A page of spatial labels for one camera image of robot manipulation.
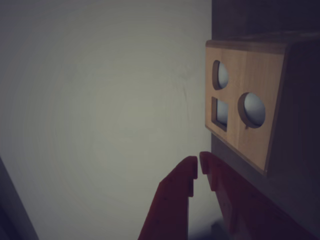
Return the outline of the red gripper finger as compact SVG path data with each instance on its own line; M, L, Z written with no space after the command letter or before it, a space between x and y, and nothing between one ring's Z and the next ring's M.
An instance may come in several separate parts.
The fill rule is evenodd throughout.
M197 178L198 158L188 156L159 183L139 240L188 239L189 197Z
M199 159L235 240L316 239L223 160L207 151Z

